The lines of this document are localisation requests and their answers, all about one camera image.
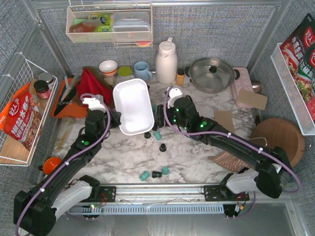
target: white thermos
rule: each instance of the white thermos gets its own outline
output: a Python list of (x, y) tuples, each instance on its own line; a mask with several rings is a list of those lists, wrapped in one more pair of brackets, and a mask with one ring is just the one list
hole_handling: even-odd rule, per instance
[(171, 84), (177, 75), (177, 55), (176, 46), (172, 42), (172, 37), (167, 41), (161, 42), (158, 47), (156, 60), (157, 81), (162, 84)]

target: blue cup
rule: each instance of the blue cup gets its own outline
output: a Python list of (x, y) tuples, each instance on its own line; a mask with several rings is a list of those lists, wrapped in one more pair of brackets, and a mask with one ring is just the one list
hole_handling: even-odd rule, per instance
[(137, 62), (133, 68), (135, 78), (139, 78), (144, 81), (152, 79), (152, 73), (149, 70), (149, 65), (145, 61)]

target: wooden cutting board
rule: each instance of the wooden cutting board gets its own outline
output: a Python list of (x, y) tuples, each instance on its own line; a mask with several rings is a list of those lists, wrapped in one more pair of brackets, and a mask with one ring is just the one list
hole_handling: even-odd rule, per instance
[[(281, 147), (285, 150), (291, 167), (296, 166), (305, 151), (305, 139), (301, 131), (291, 122), (270, 118), (259, 123), (252, 131), (250, 138), (264, 137), (267, 139), (268, 148)], [(250, 140), (250, 142), (265, 146), (263, 139)]]

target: white wire rack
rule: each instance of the white wire rack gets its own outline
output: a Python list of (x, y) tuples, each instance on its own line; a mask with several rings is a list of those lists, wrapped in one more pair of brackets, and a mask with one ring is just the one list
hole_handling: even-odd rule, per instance
[[(40, 69), (43, 72), (47, 72), (45, 69), (41, 68), (40, 66), (36, 65), (35, 63), (33, 63), (32, 61), (26, 59), (22, 53), (21, 56), (24, 58), (24, 63), (21, 66), (17, 76), (15, 78), (11, 77), (10, 74), (7, 75), (2, 75), (2, 76), (7, 76), (9, 78), (11, 78), (13, 80), (12, 86), (9, 90), (9, 92), (7, 93), (3, 103), (1, 104), (1, 111), (3, 110), (3, 108), (6, 106), (6, 104), (11, 100), (12, 96), (16, 93), (16, 91), (18, 89), (20, 89), (22, 86), (24, 86), (26, 83), (31, 82), (31, 80), (34, 78), (33, 75), (33, 70), (31, 68), (31, 66), (35, 66), (38, 69)], [(0, 130), (0, 165), (22, 165), (22, 166), (28, 166), (31, 161), (32, 161), (32, 157), (34, 155), (34, 151), (36, 149), (36, 145), (39, 139), (39, 131), (40, 128), (43, 127), (50, 106), (52, 104), (57, 86), (58, 86), (58, 79), (56, 76), (54, 77), (54, 85), (51, 91), (51, 95), (48, 99), (47, 102), (47, 106), (45, 108), (45, 111), (42, 115), (42, 119), (41, 122), (39, 124), (39, 129), (36, 132), (35, 138), (34, 138), (34, 142), (32, 144), (32, 147), (30, 149), (30, 151), (28, 152), (25, 148), (25, 150), (23, 150), (22, 152), (20, 152), (21, 149), (15, 149), (13, 148), (14, 145), (16, 144), (16, 142), (18, 143), (17, 145), (20, 145), (20, 143), (17, 140), (13, 140), (10, 143), (6, 143), (8, 140), (8, 135), (5, 134), (3, 131)], [(11, 146), (11, 148), (8, 148), (9, 150), (4, 151), (4, 149), (6, 149), (5, 147), (9, 147)]]
[(271, 60), (276, 68), (301, 133), (304, 136), (315, 135), (315, 124), (284, 60), (280, 49), (281, 45), (282, 43), (277, 44), (273, 54), (270, 56)]
[[(149, 31), (123, 31), (123, 32), (70, 32), (70, 27), (75, 19), (87, 19), (91, 13), (114, 14), (115, 12), (148, 12), (149, 13)], [(66, 35), (74, 43), (100, 43), (113, 42), (115, 47), (152, 47), (153, 44), (153, 16), (151, 4), (93, 4), (69, 6), (67, 8)]]

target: red cloth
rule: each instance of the red cloth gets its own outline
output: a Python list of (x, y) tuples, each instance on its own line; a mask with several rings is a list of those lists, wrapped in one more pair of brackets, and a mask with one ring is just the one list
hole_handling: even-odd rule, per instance
[(111, 89), (104, 87), (88, 69), (84, 69), (81, 76), (81, 83), (76, 85), (77, 94), (79, 97), (84, 93), (91, 93), (94, 95), (102, 95), (104, 103), (109, 106), (113, 97)]

